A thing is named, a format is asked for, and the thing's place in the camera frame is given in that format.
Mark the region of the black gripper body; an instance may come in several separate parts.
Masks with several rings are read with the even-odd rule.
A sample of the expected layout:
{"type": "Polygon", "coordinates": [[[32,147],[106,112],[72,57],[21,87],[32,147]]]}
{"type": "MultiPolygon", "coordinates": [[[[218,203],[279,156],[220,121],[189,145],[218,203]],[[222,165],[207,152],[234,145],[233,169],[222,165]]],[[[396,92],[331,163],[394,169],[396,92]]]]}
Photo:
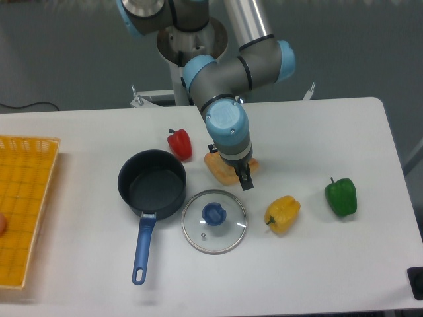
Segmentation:
{"type": "Polygon", "coordinates": [[[226,155],[225,153],[220,153],[219,155],[226,165],[231,166],[233,168],[238,168],[240,166],[243,166],[243,167],[246,168],[247,166],[250,166],[249,162],[252,159],[251,153],[249,153],[247,156],[241,157],[241,158],[234,157],[233,155],[226,155]]]}

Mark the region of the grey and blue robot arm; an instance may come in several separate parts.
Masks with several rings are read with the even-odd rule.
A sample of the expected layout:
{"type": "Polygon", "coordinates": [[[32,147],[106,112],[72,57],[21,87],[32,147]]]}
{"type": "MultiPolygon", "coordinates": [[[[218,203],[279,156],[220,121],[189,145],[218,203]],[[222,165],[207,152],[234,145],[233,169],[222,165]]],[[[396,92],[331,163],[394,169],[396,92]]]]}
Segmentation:
{"type": "Polygon", "coordinates": [[[118,1],[126,28],[156,33],[157,47],[178,68],[174,86],[195,104],[213,140],[210,149],[232,167],[242,189],[253,187],[249,162],[249,120],[237,97],[290,77],[291,46],[274,37],[262,1],[226,1],[239,55],[222,62],[227,48],[223,25],[210,16],[207,1],[118,1]]]}

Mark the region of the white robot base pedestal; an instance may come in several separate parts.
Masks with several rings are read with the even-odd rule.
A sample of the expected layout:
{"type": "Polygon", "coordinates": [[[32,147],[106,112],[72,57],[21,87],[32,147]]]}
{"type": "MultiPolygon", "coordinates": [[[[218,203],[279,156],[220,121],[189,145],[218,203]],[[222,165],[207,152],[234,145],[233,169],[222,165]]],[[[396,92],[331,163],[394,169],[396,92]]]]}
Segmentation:
{"type": "Polygon", "coordinates": [[[208,24],[197,32],[183,32],[174,26],[162,29],[157,34],[157,48],[168,63],[177,106],[191,104],[190,96],[183,86],[184,66],[198,55],[210,55],[218,60],[228,44],[227,31],[217,19],[209,18],[208,24]]]}

